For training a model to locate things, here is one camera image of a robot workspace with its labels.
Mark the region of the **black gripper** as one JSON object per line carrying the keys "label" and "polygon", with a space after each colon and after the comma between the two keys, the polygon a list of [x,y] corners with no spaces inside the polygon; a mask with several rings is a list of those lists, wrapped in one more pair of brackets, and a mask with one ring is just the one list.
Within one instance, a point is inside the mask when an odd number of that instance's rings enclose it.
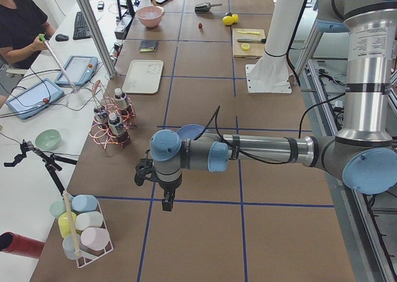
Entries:
{"label": "black gripper", "polygon": [[176,189],[182,183],[182,171],[178,169],[171,174],[163,174],[159,170],[155,170],[155,174],[157,184],[163,189],[162,209],[171,212]]}

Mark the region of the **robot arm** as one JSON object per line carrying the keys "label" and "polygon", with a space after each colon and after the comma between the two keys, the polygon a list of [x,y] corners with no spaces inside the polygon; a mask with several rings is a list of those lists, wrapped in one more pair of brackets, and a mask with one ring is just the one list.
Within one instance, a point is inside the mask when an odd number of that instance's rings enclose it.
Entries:
{"label": "robot arm", "polygon": [[341,113],[319,89],[317,107],[324,113],[330,136],[296,138],[221,134],[192,125],[161,130],[149,142],[151,157],[136,167],[164,192],[162,209],[171,211],[184,170],[223,172],[229,161],[253,159],[269,165],[299,163],[325,171],[345,186],[376,195],[396,184],[396,151],[386,131],[390,69],[396,32],[396,0],[317,0],[318,10],[309,47],[324,32],[349,34],[347,78],[340,98]]}

